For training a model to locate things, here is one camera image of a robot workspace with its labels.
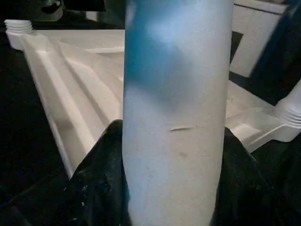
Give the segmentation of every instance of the white tube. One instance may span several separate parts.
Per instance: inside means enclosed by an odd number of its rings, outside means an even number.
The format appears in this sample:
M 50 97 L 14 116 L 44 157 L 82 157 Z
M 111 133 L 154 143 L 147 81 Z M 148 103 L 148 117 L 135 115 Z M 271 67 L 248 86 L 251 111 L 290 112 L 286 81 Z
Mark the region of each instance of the white tube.
M 232 0 L 131 0 L 123 160 L 132 226 L 207 226 L 221 171 Z

